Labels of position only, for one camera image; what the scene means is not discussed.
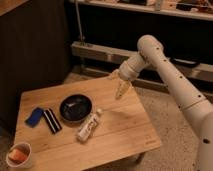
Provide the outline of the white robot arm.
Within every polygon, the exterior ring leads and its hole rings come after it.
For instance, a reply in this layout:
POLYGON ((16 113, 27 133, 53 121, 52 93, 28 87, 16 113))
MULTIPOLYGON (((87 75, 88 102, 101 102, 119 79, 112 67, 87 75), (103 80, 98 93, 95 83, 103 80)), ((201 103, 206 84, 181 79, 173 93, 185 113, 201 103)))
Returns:
POLYGON ((140 72, 152 65, 199 138, 195 171, 213 171, 213 104, 169 61, 154 36, 140 37, 137 49, 109 75, 119 78, 115 99, 121 99, 140 72))

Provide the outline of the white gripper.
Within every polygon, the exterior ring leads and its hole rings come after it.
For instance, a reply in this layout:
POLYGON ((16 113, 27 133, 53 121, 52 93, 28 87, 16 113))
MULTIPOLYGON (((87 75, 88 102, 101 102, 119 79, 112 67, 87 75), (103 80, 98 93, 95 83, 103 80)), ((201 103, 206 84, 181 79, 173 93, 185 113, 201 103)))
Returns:
POLYGON ((121 78, 123 80, 119 81, 118 89, 116 91, 115 99, 119 100, 128 91, 131 83, 129 81, 134 81, 140 74, 140 72, 146 68, 149 63, 138 53, 133 53, 127 60, 125 60, 119 67, 109 74, 108 79, 121 78))

